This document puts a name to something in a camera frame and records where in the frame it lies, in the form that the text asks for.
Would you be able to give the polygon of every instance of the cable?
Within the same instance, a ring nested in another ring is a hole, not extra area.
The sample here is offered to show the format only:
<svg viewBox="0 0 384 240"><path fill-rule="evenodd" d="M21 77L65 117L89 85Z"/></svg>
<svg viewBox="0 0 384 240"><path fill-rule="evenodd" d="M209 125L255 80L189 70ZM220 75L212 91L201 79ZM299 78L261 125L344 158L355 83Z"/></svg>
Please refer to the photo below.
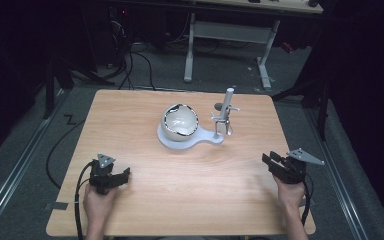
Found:
<svg viewBox="0 0 384 240"><path fill-rule="evenodd" d="M149 44L147 42L137 42L137 43L133 43L132 45L141 45L141 44L145 44L145 47L143 49L140 49L140 50L136 50L136 51L132 51L130 49L131 52L145 52L146 50L148 50L149 48Z"/></svg>
<svg viewBox="0 0 384 240"><path fill-rule="evenodd" d="M129 69L129 72L126 74L126 77L124 77L123 81L121 82L120 86L118 87L118 90L120 90L124 83L126 82L126 80L129 78L130 74L132 73L132 69L133 69L133 57L132 57L132 52L129 52L129 56L130 56L130 69Z"/></svg>
<svg viewBox="0 0 384 240"><path fill-rule="evenodd" d="M310 197L312 198L313 197L313 192L314 192L314 182L313 182L313 179L311 178L311 176L307 173L306 176L310 179L311 181L311 191L310 191Z"/></svg>
<svg viewBox="0 0 384 240"><path fill-rule="evenodd" d="M120 66L117 68L117 70L115 70L114 72L106 75L106 76L102 76L100 77L101 79L104 79L104 80L108 80L108 79L111 79L113 77L116 77L117 75L119 75L120 73L122 73L124 70L126 69L126 64L125 64L125 60L123 60L120 64ZM77 75L76 73L74 72L71 72L70 73L71 76L73 78L76 78L78 80L81 80L81 81L91 81L92 79L88 78L88 77L82 77L82 76L79 76Z"/></svg>
<svg viewBox="0 0 384 240"><path fill-rule="evenodd" d="M61 143L62 140L64 140L64 138L69 134L71 133L74 129L76 129L78 126L82 125L84 122L86 121L83 120L79 123L76 124L76 126L74 126L73 128L71 128L68 132L66 132L60 139L58 139L58 141L54 144L54 146L52 147L51 151L49 152L48 154L48 158L46 159L46 174L48 175L48 178L49 180L51 180L51 182L55 185L55 187L57 187L58 189L61 189L61 186L53 179L53 177L51 176L51 173L49 171L49 161L51 159L51 155L52 153L55 151L55 149L57 148L57 146Z"/></svg>
<svg viewBox="0 0 384 240"><path fill-rule="evenodd" d="M102 79L101 77L99 77L95 73L83 68L82 66L78 65L77 63L70 62L69 60L64 59L64 58L59 58L58 60L60 61L61 66L65 67L67 70L75 69L78 72L80 72L81 74L88 77L90 80L93 80L93 81L100 83L102 85L114 85L113 82L108 82L107 80Z"/></svg>
<svg viewBox="0 0 384 240"><path fill-rule="evenodd" d="M135 86L133 86L130 76L127 78L127 82L129 83L129 90L135 90Z"/></svg>
<svg viewBox="0 0 384 240"><path fill-rule="evenodd" d="M76 218L76 227L77 227L77 237L79 240L83 240L83 232L82 232L82 223L80 221L80 209L79 209L79 190L83 183L80 183L83 178L83 174L86 169L91 167L93 162L89 162L82 170L79 176L79 180L77 181L76 194L74 195L74 217Z"/></svg>
<svg viewBox="0 0 384 240"><path fill-rule="evenodd" d="M302 225L305 225L305 220L307 219L308 212L310 211L311 196L310 196L310 193L308 192L307 183L305 181L303 181L303 183L305 188L305 208L304 208L304 212L302 213L301 222L302 222Z"/></svg>
<svg viewBox="0 0 384 240"><path fill-rule="evenodd" d="M157 90L155 89L155 87L154 87L154 84L152 83L152 67L151 67L151 62L148 60L148 58L146 58L145 56L143 56L143 55L140 54L140 53L136 53L136 52L134 52L133 54L136 54L136 55L141 56L141 57L142 57L143 59L145 59L146 62L148 63L148 66L149 66L149 84L151 85L151 87L152 87L152 89L153 89L154 91L157 91Z"/></svg>
<svg viewBox="0 0 384 240"><path fill-rule="evenodd" d="M85 184L87 181L89 181L89 178L84 180L81 184L80 184L80 187L83 186L83 184Z"/></svg>
<svg viewBox="0 0 384 240"><path fill-rule="evenodd" d="M190 17L190 13L188 13L188 15L186 16L186 22L185 22L185 25L183 26L183 30L182 30L182 33L180 33L180 35L173 41L170 41L170 42L167 42L167 44L170 44L170 43L177 43L177 42L181 42L181 41L184 41L186 39L188 39L187 37L186 38L183 38L183 39L180 39L181 37L183 37L183 35L185 34L186 32L186 28L188 26L188 23L189 23L189 17Z"/></svg>
<svg viewBox="0 0 384 240"><path fill-rule="evenodd" d="M123 29L123 26L118 23L117 21L114 21L114 20L111 20L111 23L115 24L118 28L117 28L117 31L115 32L116 35L118 35L118 32L120 31L121 29L121 34L124 36L124 29Z"/></svg>
<svg viewBox="0 0 384 240"><path fill-rule="evenodd" d="M219 48L219 46L220 46L220 41L219 41L219 40L203 41L204 43L206 43L206 42L214 42L214 41L215 41L215 46L214 46L213 49L211 49L211 50L209 50L209 51L200 51L200 50L198 50L196 47L194 47L193 49L194 49L194 51L197 52L197 53L210 54L210 53L216 51L216 50Z"/></svg>
<svg viewBox="0 0 384 240"><path fill-rule="evenodd" d="M174 50L182 50L182 49L186 49L188 48L188 43L185 42L183 43L184 41L186 41L187 39L183 39L182 41L178 41L176 43L170 43L170 44L167 44L166 46L170 49L174 49Z"/></svg>
<svg viewBox="0 0 384 240"><path fill-rule="evenodd" d="M234 48L234 49L241 49L241 48L246 48L246 47L252 47L253 45L255 45L255 43L251 43L251 42L241 42L241 43L243 45L235 46L234 44L231 43L231 41L221 41L220 46Z"/></svg>

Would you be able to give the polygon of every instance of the hand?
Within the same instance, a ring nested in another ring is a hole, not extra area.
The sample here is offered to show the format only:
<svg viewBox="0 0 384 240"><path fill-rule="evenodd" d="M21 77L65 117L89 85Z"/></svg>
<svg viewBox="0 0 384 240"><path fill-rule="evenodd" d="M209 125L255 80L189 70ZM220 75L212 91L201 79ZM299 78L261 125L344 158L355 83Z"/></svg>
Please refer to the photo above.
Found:
<svg viewBox="0 0 384 240"><path fill-rule="evenodd" d="M104 228L111 213L118 188L112 188L107 195L97 193L96 188L86 185L83 206L89 220L86 239L103 239Z"/></svg>
<svg viewBox="0 0 384 240"><path fill-rule="evenodd" d="M273 175L278 188L278 198L284 210L286 231L289 240L307 240L308 236L301 223L299 205L304 197L303 183L286 184Z"/></svg>
<svg viewBox="0 0 384 240"><path fill-rule="evenodd" d="M278 198L282 207L285 210L298 209L305 193L304 184L286 184L274 175L273 178L277 184Z"/></svg>

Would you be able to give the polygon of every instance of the wire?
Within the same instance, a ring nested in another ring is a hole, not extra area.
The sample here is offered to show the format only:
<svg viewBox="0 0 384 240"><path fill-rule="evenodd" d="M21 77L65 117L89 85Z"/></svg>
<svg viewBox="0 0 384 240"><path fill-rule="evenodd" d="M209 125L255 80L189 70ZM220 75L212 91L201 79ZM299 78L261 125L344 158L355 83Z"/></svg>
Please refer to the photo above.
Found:
<svg viewBox="0 0 384 240"><path fill-rule="evenodd" d="M130 77L127 78L127 82L129 82L129 90L135 90L135 86L133 86L133 83L130 80Z"/></svg>
<svg viewBox="0 0 384 240"><path fill-rule="evenodd" d="M64 138L70 134L74 129L76 129L78 126L82 125L84 122L86 121L83 120L79 123L76 124L76 126L74 126L73 128L71 128L68 132L66 132L60 139L58 139L58 141L54 144L54 146L52 147L51 151L49 152L48 154L48 158L46 159L46 174L48 175L48 178L49 180L51 180L51 182L55 185L55 187L57 187L58 189L61 189L61 186L54 180L54 178L51 176L51 173L49 171L49 162L50 162L50 159L51 159L51 156L52 156L52 153L55 151L55 149L58 147L58 145L61 143L62 140L64 140Z"/></svg>
<svg viewBox="0 0 384 240"><path fill-rule="evenodd" d="M130 44L131 36L128 36L128 34L126 35L126 31L124 30L123 26L120 23L118 23L117 21L111 21L111 23L114 24L116 27L118 27L116 29L116 33L115 33L116 35L114 35L114 34L112 35L114 42L116 43L115 62L121 61L117 70L106 75L106 76L102 76L102 77L101 76L95 76L94 78L91 78L91 75L93 76L94 74L89 73L87 71L84 71L84 74L86 74L85 77L79 76L79 75L75 74L73 71L71 71L71 76L73 78L76 78L76 79L82 80L82 81L95 80L97 82L106 83L105 80L116 77L126 70L124 52L131 51L131 48L132 48L132 44ZM120 29L122 30L121 41L119 41L119 38L118 38Z"/></svg>
<svg viewBox="0 0 384 240"><path fill-rule="evenodd" d="M93 162L89 162L82 170L79 176L79 180L77 181L76 194L74 195L74 217L76 218L76 227L77 227L77 237L79 240L83 240L83 232L82 232L82 223L80 221L80 209L79 209L79 190L83 183L80 183L83 178L83 174L86 169L91 167Z"/></svg>
<svg viewBox="0 0 384 240"><path fill-rule="evenodd" d="M166 46L170 49L175 49L175 50L186 49L188 48L189 45L187 43L183 43L185 40L187 39L183 39L182 41L178 41L176 43L170 43L170 44L167 44Z"/></svg>
<svg viewBox="0 0 384 240"><path fill-rule="evenodd" d="M305 225L305 220L307 220L308 212L310 211L311 195L308 192L307 183L303 181L303 184L305 188L305 208L301 216L301 222L302 222L302 225Z"/></svg>
<svg viewBox="0 0 384 240"><path fill-rule="evenodd" d="M307 173L306 176L310 179L311 181L311 191L310 191L310 197L313 197L313 192L314 192L314 182L311 176Z"/></svg>
<svg viewBox="0 0 384 240"><path fill-rule="evenodd" d="M129 72L126 74L126 77L124 77L123 81L121 82L120 86L118 87L118 90L120 90L124 83L126 82L126 80L129 78L130 74L132 73L132 69L133 69L133 57L132 57L132 52L129 52L129 56L130 56L130 69L129 69Z"/></svg>
<svg viewBox="0 0 384 240"><path fill-rule="evenodd" d="M229 47L229 48L235 48L235 49L252 47L253 45L255 45L255 43L251 43L251 42L242 42L241 44L243 44L243 45L235 46L234 44L231 43L231 41L221 41L220 42L220 46Z"/></svg>
<svg viewBox="0 0 384 240"><path fill-rule="evenodd" d="M134 52L133 54L136 54L136 55L141 56L141 57L142 57L143 59L145 59L146 62L148 63L148 66L149 66L149 84L151 85L151 87L152 87L152 89L153 89L154 91L157 91L157 90L155 89L154 84L152 83L152 66L151 66L151 62L148 60L148 58L146 58L145 56L143 56L143 55L140 54L140 53Z"/></svg>
<svg viewBox="0 0 384 240"><path fill-rule="evenodd" d="M203 41L203 42L214 42L215 41L215 46L213 49L209 50L209 51L200 51L198 50L196 47L194 47L194 51L197 52L197 53L203 53L203 54L210 54L210 53L213 53L214 51L216 51L219 46L220 46L220 41L219 40L213 40L213 41Z"/></svg>
<svg viewBox="0 0 384 240"><path fill-rule="evenodd" d="M80 187L81 187L83 184L85 184L87 181L89 181L89 178L86 179L86 180L84 180L84 181L80 184Z"/></svg>
<svg viewBox="0 0 384 240"><path fill-rule="evenodd" d="M145 45L145 47L143 48L143 49L140 49L140 50L136 50L136 51L131 51L131 52L145 52L146 50L148 50L148 48L149 48L149 44L147 43L147 42L137 42L137 43L133 43L132 45L142 45L142 44L144 44Z"/></svg>
<svg viewBox="0 0 384 240"><path fill-rule="evenodd" d="M183 30L182 30L182 33L180 33L180 35L173 41L170 41L170 42L167 42L167 44L170 44L170 43L177 43L177 42L182 42L186 39L188 39L187 37L183 38L183 39L180 39L181 37L183 37L183 35L185 34L186 32L186 28L188 26L188 23L189 23L189 17L190 17L190 13L188 13L188 15L186 16L186 22L185 22L185 25L183 26Z"/></svg>

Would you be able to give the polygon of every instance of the wooden tabletop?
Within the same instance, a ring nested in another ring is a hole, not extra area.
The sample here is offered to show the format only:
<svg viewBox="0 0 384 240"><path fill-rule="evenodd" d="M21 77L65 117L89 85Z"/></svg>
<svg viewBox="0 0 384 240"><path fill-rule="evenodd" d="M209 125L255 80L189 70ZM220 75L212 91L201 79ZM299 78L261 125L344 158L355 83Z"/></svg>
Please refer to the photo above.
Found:
<svg viewBox="0 0 384 240"><path fill-rule="evenodd" d="M323 8L320 6L320 4L318 4L316 7L310 7L308 5L308 0L260 0L259 3L250 3L248 0L196 0L196 2L291 11L299 13L323 13Z"/></svg>
<svg viewBox="0 0 384 240"><path fill-rule="evenodd" d="M214 93L98 91L58 195L68 208L53 210L47 233L76 236L75 185L84 166L103 153L117 159L113 174L127 167L132 172L119 188L106 235L284 234L277 186L261 161L263 153L289 150L269 96L234 94L231 105L240 108L230 114L234 132L219 146L200 143L174 151L158 140L157 126L169 106L189 105L201 126L213 130L211 112L223 99ZM80 209L85 230L82 204ZM305 227L314 233L311 214Z"/></svg>

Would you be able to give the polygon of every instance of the desk leg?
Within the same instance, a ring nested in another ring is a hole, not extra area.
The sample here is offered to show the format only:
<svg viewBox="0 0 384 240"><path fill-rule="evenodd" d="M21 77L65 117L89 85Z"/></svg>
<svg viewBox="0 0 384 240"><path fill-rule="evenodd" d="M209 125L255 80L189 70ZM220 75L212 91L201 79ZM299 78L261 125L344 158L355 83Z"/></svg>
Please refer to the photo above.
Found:
<svg viewBox="0 0 384 240"><path fill-rule="evenodd" d="M273 45L274 38L276 37L277 29L279 28L280 20L276 20L270 31L269 39L263 52L262 57L257 58L258 70L260 70L261 81L263 83L264 90L271 90L270 78L267 74L266 61L270 53L270 49Z"/></svg>
<svg viewBox="0 0 384 240"><path fill-rule="evenodd" d="M54 110L55 96L54 96L54 75L52 72L52 61L46 66L46 112L44 119L48 119L51 112Z"/></svg>
<svg viewBox="0 0 384 240"><path fill-rule="evenodd" d="M185 82L192 82L194 33L195 33L195 13L191 13L191 22L189 26L189 48L188 48L188 55L186 56L185 77L184 77Z"/></svg>

